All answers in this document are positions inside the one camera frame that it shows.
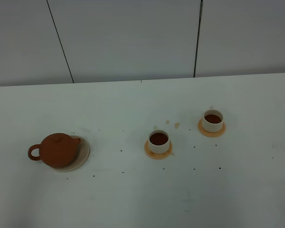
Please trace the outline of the brown clay teapot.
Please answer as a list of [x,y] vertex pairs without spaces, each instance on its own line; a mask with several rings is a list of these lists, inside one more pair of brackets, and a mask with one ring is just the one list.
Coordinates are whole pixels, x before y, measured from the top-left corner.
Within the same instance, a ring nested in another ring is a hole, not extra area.
[[33,161],[42,160],[51,168],[62,168],[76,158],[80,143],[80,138],[72,138],[64,133],[54,133],[47,136],[41,144],[31,146],[28,157]]

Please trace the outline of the beige round teapot coaster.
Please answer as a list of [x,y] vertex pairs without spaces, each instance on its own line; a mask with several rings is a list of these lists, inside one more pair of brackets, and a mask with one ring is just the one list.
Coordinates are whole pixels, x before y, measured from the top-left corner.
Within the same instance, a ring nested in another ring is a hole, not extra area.
[[77,135],[71,135],[71,137],[73,139],[75,138],[79,138],[81,140],[81,143],[79,144],[78,148],[77,148],[77,155],[75,157],[75,159],[68,164],[65,167],[62,168],[53,168],[56,171],[59,172],[70,172],[70,171],[74,171],[78,168],[80,168],[87,160],[88,157],[90,155],[90,144],[89,142],[84,139],[83,137],[77,136]]

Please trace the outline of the far orange saucer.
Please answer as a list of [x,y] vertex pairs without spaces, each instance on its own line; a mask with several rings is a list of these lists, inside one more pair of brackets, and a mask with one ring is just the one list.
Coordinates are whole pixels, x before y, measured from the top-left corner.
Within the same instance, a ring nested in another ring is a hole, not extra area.
[[218,132],[215,132],[215,133],[211,133],[211,132],[207,132],[203,127],[202,127],[202,119],[199,120],[198,122],[198,130],[199,132],[206,136],[206,137],[212,137],[212,138],[215,138],[215,137],[220,137],[222,136],[225,131],[226,131],[226,125],[225,123],[223,123],[223,126],[222,128],[218,131]]

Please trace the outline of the white teacup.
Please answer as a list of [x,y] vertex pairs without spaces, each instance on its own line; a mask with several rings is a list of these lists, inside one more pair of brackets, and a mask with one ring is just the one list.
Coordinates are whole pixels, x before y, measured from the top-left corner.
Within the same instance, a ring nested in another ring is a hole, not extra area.
[[148,148],[155,154],[164,154],[170,148],[170,138],[166,131],[153,130],[148,137]]
[[209,133],[219,132],[224,123],[223,114],[211,106],[206,110],[202,116],[201,126],[202,128]]

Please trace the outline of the near white teacup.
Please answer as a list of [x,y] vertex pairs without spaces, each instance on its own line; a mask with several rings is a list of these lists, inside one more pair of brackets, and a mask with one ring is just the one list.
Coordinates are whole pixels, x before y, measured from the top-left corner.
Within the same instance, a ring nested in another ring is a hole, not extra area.
[[164,154],[170,148],[170,138],[166,131],[153,130],[148,137],[148,148],[155,154]]

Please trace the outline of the far white teacup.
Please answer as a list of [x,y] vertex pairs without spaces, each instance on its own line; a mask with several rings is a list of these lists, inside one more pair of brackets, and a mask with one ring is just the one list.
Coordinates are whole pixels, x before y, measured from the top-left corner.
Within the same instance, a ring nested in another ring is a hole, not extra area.
[[206,110],[202,116],[201,126],[202,128],[209,133],[219,132],[224,123],[223,114],[211,106]]

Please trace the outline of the orange saucer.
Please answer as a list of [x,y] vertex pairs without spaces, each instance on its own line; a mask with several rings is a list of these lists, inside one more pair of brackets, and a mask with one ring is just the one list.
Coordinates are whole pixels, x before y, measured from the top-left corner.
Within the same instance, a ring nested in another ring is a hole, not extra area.
[[172,142],[170,142],[170,147],[169,149],[165,152],[165,153],[162,153],[162,154],[156,154],[156,153],[153,153],[150,149],[149,149],[149,145],[148,145],[148,141],[145,142],[144,144],[144,151],[146,153],[146,155],[152,159],[155,159],[155,160],[162,160],[162,159],[165,159],[167,157],[169,157],[170,155],[173,154],[173,145],[172,145]]
[[206,136],[206,137],[212,137],[212,138],[215,138],[215,137],[220,137],[222,136],[225,131],[226,131],[226,125],[225,123],[223,123],[223,126],[222,128],[218,131],[218,132],[215,132],[215,133],[211,133],[211,132],[207,132],[203,127],[202,127],[202,119],[199,120],[198,122],[198,130],[199,132]]

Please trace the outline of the near orange saucer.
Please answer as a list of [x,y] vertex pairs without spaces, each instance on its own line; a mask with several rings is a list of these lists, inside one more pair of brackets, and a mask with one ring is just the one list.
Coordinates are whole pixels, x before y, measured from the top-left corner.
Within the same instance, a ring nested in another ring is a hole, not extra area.
[[169,149],[165,152],[165,153],[162,153],[162,154],[156,154],[156,153],[153,153],[150,149],[149,149],[149,145],[148,145],[148,141],[145,142],[144,144],[144,151],[146,153],[146,155],[152,159],[155,159],[155,160],[162,160],[162,159],[165,159],[167,157],[169,157],[170,155],[173,154],[173,145],[172,145],[172,142],[170,142],[170,147]]

